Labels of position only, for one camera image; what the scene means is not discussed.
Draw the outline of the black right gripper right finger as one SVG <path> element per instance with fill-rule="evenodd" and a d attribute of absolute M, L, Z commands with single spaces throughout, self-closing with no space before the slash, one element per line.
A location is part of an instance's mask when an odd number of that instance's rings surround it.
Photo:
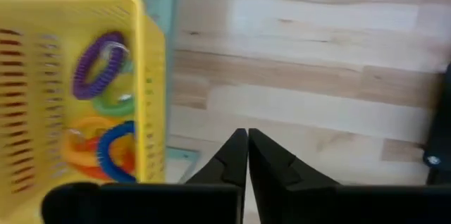
<path fill-rule="evenodd" d="M 255 128 L 249 173 L 261 224 L 332 224 L 328 200 L 339 183 Z"/>

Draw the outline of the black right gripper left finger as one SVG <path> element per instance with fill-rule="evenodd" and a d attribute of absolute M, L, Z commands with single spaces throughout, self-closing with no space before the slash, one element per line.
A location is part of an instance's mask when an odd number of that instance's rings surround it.
<path fill-rule="evenodd" d="M 247 131 L 239 128 L 186 184 L 246 185 L 248 149 Z"/>

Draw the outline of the blue coil keychain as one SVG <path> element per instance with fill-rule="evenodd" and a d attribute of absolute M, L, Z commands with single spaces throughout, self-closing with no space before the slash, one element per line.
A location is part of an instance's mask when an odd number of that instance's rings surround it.
<path fill-rule="evenodd" d="M 135 183 L 137 179 L 117 166 L 109 153 L 109 147 L 120 137 L 131 134 L 135 136 L 135 122 L 127 120 L 115 127 L 107 130 L 101 137 L 97 145 L 96 156 L 100 168 L 116 182 Z"/>

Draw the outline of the green coil keychain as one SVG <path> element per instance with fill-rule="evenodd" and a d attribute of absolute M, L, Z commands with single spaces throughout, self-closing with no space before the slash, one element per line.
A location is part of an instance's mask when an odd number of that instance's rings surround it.
<path fill-rule="evenodd" d="M 92 99 L 92 107 L 103 116 L 132 115 L 135 110 L 134 86 L 133 64 L 127 60 L 106 89 Z"/>

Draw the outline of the red coil keychain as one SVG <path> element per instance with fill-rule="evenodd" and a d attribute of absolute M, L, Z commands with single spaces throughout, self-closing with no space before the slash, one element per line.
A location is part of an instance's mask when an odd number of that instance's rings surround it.
<path fill-rule="evenodd" d="M 84 175 L 100 180 L 111 178 L 100 168 L 97 161 L 96 150 L 100 137 L 92 137 L 80 143 L 70 142 L 69 155 L 66 160 L 77 171 Z M 133 175 L 135 171 L 135 150 L 131 136 L 117 139 L 109 148 L 113 162 L 124 171 Z"/>

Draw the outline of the orange coil keychain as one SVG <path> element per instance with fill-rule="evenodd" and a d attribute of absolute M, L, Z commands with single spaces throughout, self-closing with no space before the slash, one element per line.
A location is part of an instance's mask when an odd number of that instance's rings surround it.
<path fill-rule="evenodd" d="M 76 120 L 63 133 L 61 155 L 63 160 L 76 167 L 99 168 L 97 146 L 105 132 L 119 121 L 101 116 Z"/>

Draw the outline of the purple coil keychain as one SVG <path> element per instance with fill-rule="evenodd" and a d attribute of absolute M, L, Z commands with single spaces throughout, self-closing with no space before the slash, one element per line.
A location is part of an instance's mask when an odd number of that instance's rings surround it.
<path fill-rule="evenodd" d="M 90 68 L 100 57 L 103 48 L 110 43 L 124 44 L 125 39 L 121 32 L 107 32 L 96 39 L 80 57 L 73 76 L 73 95 L 79 100 L 89 100 L 100 95 L 115 77 L 119 74 L 125 61 L 125 49 L 113 47 L 109 62 L 102 72 L 91 82 L 87 82 Z"/>

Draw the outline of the yellow plastic basket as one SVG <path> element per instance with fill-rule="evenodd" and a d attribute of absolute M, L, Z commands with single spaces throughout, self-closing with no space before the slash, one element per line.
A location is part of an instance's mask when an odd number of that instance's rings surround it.
<path fill-rule="evenodd" d="M 91 83 L 113 47 L 133 64 L 132 115 L 98 114 L 92 99 L 73 95 L 80 57 L 100 36 L 118 31 L 90 68 Z M 165 38 L 142 0 L 0 0 L 0 224 L 42 224 L 42 201 L 53 188 L 91 178 L 63 160 L 65 129 L 84 117 L 135 122 L 135 183 L 162 183 L 166 164 Z"/>

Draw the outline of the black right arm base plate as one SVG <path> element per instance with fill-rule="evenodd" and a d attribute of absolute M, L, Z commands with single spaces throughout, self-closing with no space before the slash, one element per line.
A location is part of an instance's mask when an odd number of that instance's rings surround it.
<path fill-rule="evenodd" d="M 427 185 L 451 185 L 451 63 L 445 71 L 442 86 L 424 146 L 423 161 L 430 168 Z"/>

